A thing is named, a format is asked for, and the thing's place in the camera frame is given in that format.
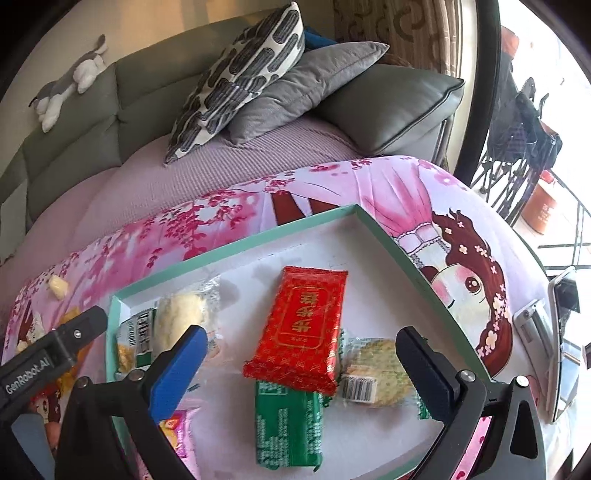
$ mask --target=bedsheet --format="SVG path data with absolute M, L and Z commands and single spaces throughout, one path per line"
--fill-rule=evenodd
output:
M 490 375 L 526 375 L 544 405 L 512 315 L 545 299 L 547 279 L 512 229 L 450 174 L 411 157 L 341 161 L 286 171 L 210 192 L 130 223 L 49 268 L 19 292 L 12 307 L 2 362 L 76 309 L 108 309 L 122 287 L 169 265 L 249 235 L 337 206 L 357 203 L 409 255 L 462 326 Z M 46 287 L 57 274 L 70 284 L 63 301 Z M 85 352 L 74 376 L 104 381 L 104 340 Z M 71 384 L 58 385 L 39 406 L 59 421 Z M 576 406 L 556 425 L 542 420 L 551 478 L 571 448 Z

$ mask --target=cartoon girl face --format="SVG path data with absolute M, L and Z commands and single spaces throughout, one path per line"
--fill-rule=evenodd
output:
M 472 220 L 460 211 L 433 213 L 433 222 L 449 246 L 447 266 L 440 271 L 434 266 L 421 271 L 494 377 L 509 361 L 513 347 L 502 268 Z
M 480 277 L 456 264 L 439 272 L 431 286 L 460 324 L 470 343 L 478 345 L 483 325 L 491 314 Z

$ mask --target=smartphone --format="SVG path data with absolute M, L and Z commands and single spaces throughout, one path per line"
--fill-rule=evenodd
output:
M 553 354 L 548 373 L 546 410 L 554 423 L 577 394 L 583 363 L 583 348 L 577 340 L 582 318 L 574 267 L 567 268 L 550 281 L 548 297 Z

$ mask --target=tray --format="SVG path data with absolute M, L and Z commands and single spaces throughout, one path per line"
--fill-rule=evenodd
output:
M 223 373 L 197 390 L 204 401 L 192 425 L 203 479 L 397 479 L 412 470 L 441 430 L 414 405 L 345 406 L 324 411 L 320 470 L 269 471 L 255 462 L 254 381 L 240 374 L 252 358 L 285 265 L 348 270 L 342 326 L 360 337 L 394 338 L 413 325 L 457 368 L 486 370 L 461 328 L 421 273 L 375 220 L 350 205 L 297 220 L 181 262 L 117 292 L 106 339 L 114 380 L 115 332 L 132 314 L 184 286 L 220 275 L 219 322 L 232 354 Z

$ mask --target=green snack package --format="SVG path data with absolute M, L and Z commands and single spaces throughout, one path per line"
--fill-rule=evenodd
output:
M 322 394 L 256 382 L 256 462 L 280 466 L 322 463 Z

